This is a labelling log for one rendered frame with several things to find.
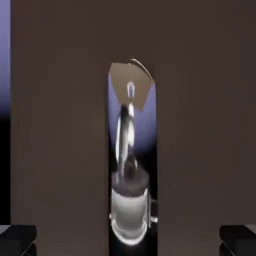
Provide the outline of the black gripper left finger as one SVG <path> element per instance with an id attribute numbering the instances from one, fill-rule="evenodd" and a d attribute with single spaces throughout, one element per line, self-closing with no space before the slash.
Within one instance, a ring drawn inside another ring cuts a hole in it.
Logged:
<path id="1" fill-rule="evenodd" d="M 35 225 L 0 225 L 0 256 L 37 256 Z"/>

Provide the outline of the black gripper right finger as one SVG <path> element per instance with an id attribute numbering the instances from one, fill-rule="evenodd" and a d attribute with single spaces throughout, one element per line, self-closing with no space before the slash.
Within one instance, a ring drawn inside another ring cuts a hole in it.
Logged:
<path id="1" fill-rule="evenodd" d="M 256 256 L 256 225 L 222 225 L 219 256 Z"/>

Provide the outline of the dark brown cabinet door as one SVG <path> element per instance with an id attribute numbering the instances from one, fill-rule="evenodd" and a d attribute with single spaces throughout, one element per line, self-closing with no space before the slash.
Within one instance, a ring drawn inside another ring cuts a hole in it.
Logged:
<path id="1" fill-rule="evenodd" d="M 156 83 L 159 256 L 218 256 L 256 224 L 256 0 L 12 0 L 11 221 L 38 256 L 107 256 L 105 93 Z"/>

